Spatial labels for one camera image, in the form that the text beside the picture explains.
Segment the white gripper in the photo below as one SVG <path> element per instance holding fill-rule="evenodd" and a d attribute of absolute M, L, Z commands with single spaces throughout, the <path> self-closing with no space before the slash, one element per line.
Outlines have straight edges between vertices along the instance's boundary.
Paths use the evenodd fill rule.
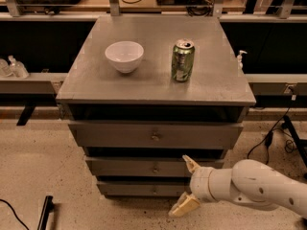
<path fill-rule="evenodd" d="M 209 187 L 210 174 L 214 171 L 212 167 L 200 167 L 200 165 L 188 155 L 182 156 L 187 170 L 191 173 L 190 189 L 192 194 L 184 192 L 177 203 L 171 208 L 170 217 L 182 217 L 200 207 L 201 202 L 214 202 Z"/>

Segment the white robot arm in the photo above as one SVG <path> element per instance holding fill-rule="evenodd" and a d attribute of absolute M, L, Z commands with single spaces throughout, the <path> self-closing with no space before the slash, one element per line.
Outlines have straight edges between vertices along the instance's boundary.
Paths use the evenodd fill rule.
<path fill-rule="evenodd" d="M 307 219 L 307 185 L 261 162 L 246 159 L 231 169 L 214 169 L 202 167 L 187 155 L 183 159 L 191 173 L 191 193 L 180 196 L 169 212 L 171 217 L 182 217 L 203 202 L 223 200 L 262 211 L 282 206 Z"/>

